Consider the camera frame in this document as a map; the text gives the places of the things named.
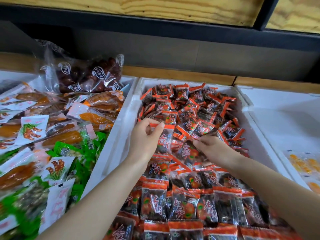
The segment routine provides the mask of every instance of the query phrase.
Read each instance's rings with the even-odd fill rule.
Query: hand
[[[209,161],[228,171],[237,171],[244,156],[230,148],[216,136],[202,136],[193,141],[194,146],[202,151]]]
[[[158,124],[152,133],[150,124]],[[165,124],[163,122],[159,123],[149,118],[138,122],[131,133],[127,158],[133,161],[140,160],[147,164],[156,151],[158,140],[164,127]]]

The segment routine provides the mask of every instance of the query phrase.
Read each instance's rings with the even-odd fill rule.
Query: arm
[[[104,237],[156,150],[164,124],[160,123],[152,134],[147,135],[149,123],[159,122],[151,119],[139,122],[132,131],[126,159],[76,206],[45,230],[38,240],[101,240]]]
[[[243,180],[304,239],[320,239],[320,197],[265,165],[244,157],[218,137],[194,141],[208,159]]]

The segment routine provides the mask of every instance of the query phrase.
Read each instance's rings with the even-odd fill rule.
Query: left hand
[[[150,133],[150,124],[158,124],[152,133]],[[159,123],[149,118],[138,122],[131,133],[127,159],[133,161],[140,160],[147,164],[156,151],[158,140],[164,127],[165,124],[163,122]]]

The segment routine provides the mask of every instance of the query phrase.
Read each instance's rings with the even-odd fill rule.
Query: right hand
[[[202,136],[193,141],[194,146],[202,151],[209,161],[228,171],[236,171],[244,156],[230,148],[216,136]]]

